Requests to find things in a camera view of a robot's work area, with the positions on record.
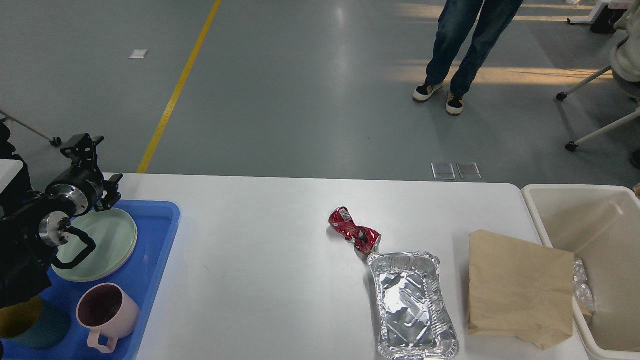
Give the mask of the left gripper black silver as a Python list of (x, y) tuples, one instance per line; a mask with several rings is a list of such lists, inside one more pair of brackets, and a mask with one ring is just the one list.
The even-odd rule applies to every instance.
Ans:
[(80, 133), (60, 147), (60, 153), (71, 159), (72, 167), (55, 178), (45, 194), (71, 203), (66, 210), (71, 217), (86, 215), (93, 207), (96, 212), (111, 210), (122, 198), (119, 182), (124, 174), (114, 174), (107, 180), (98, 166), (98, 145), (104, 140), (104, 136)]

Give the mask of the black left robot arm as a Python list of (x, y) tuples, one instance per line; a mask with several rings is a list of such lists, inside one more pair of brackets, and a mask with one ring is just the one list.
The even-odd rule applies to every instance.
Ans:
[(105, 179), (98, 166), (103, 136), (77, 134), (61, 147), (71, 166), (44, 192), (32, 189), (21, 170), (1, 194), (1, 307), (25, 303), (51, 285), (48, 269), (77, 267), (95, 241), (71, 219), (112, 209), (121, 200), (122, 174)]

